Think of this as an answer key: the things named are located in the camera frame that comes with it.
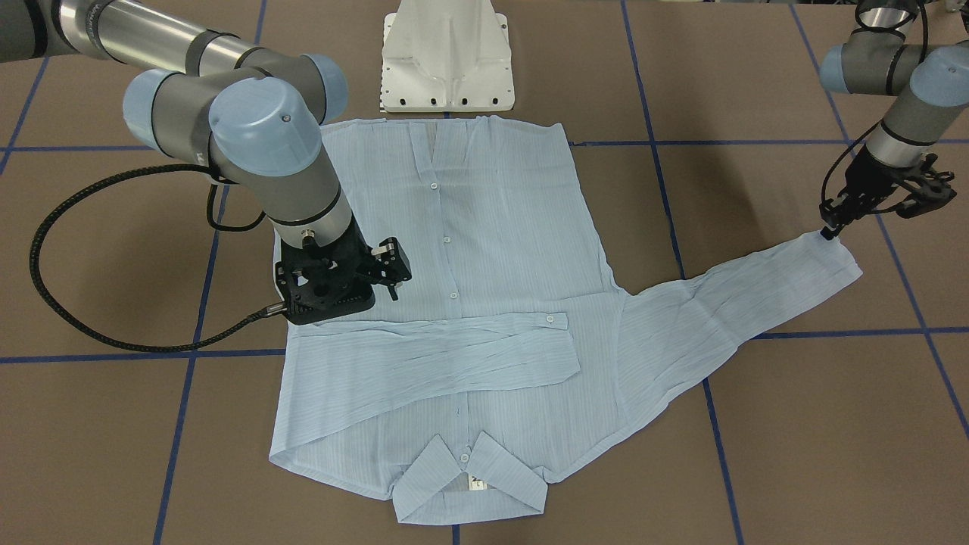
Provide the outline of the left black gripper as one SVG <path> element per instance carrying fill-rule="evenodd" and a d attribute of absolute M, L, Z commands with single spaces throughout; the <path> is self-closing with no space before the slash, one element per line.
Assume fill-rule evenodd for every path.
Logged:
<path fill-rule="evenodd" d="M 879 204 L 897 189 L 896 183 L 903 173 L 916 165 L 916 162 L 903 168 L 886 165 L 868 148 L 863 148 L 848 166 L 846 186 L 837 195 L 837 200 L 820 203 L 821 221 L 824 222 L 821 237 L 833 241 L 853 220 L 875 213 Z"/>

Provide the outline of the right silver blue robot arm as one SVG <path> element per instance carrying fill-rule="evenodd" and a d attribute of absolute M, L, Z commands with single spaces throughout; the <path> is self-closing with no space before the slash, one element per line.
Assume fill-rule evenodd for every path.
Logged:
<path fill-rule="evenodd" d="M 394 238 L 371 248 L 322 125 L 348 84 L 322 55 L 284 55 L 139 1 L 4 1 L 2 61 L 84 55 L 139 67 L 123 118 L 143 145 L 250 190 L 280 243 L 278 289 L 320 308 L 411 279 Z"/>

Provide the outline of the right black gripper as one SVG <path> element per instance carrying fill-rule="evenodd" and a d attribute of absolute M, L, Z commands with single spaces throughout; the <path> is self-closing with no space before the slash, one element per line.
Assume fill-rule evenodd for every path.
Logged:
<path fill-rule="evenodd" d="M 303 228 L 298 232 L 295 245 L 280 241 L 279 256 L 276 262 L 319 263 L 328 269 L 340 268 L 347 273 L 356 273 L 359 279 L 367 282 L 361 272 L 368 247 L 356 228 L 349 229 L 330 244 L 321 244 L 317 232 Z M 401 282 L 412 279 L 410 259 L 397 238 L 387 238 L 371 249 L 376 268 L 381 277 L 377 283 L 388 290 L 392 301 L 398 301 L 397 293 Z"/>

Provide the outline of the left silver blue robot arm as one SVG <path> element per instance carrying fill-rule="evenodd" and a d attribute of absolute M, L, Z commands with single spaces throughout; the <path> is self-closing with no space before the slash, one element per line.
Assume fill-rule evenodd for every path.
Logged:
<path fill-rule="evenodd" d="M 847 148 L 844 187 L 822 195 L 821 235 L 834 239 L 868 215 L 906 220 L 955 199 L 954 173 L 936 170 L 930 152 L 968 103 L 966 42 L 911 45 L 907 35 L 925 15 L 920 1 L 859 1 L 855 28 L 821 63 L 828 91 L 892 97 L 892 107 Z"/>

